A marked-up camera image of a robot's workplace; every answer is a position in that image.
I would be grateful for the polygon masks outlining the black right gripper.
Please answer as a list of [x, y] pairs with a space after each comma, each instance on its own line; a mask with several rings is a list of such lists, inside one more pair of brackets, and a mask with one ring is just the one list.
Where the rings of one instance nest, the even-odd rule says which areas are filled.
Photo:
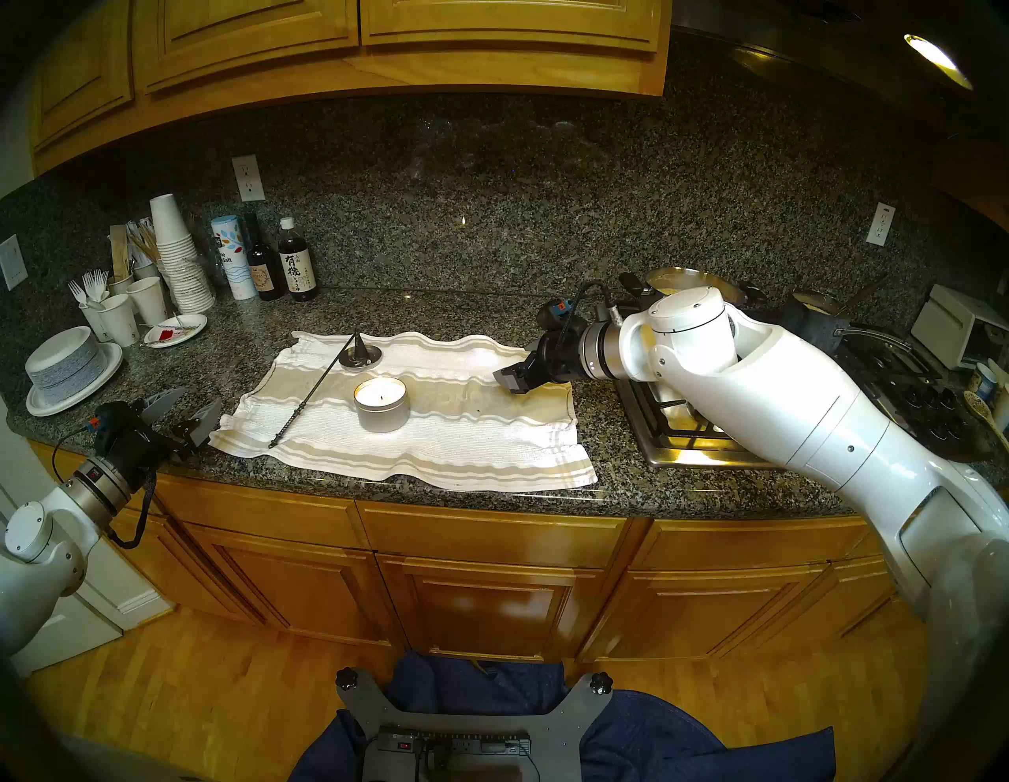
[[545, 332], [522, 361], [494, 371], [495, 381], [514, 395], [524, 395], [545, 384], [588, 380], [580, 350], [587, 328], [571, 326]]

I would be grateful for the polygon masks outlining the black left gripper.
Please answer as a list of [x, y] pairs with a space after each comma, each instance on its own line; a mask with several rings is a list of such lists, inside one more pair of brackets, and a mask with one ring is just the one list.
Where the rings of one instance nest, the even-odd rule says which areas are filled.
[[164, 416], [186, 393], [185, 387], [173, 387], [145, 398], [142, 421], [128, 422], [112, 436], [109, 463], [129, 486], [144, 485], [169, 458], [187, 460], [207, 444], [210, 435], [218, 429], [221, 398], [215, 398], [175, 425], [177, 438], [160, 434], [146, 424]]

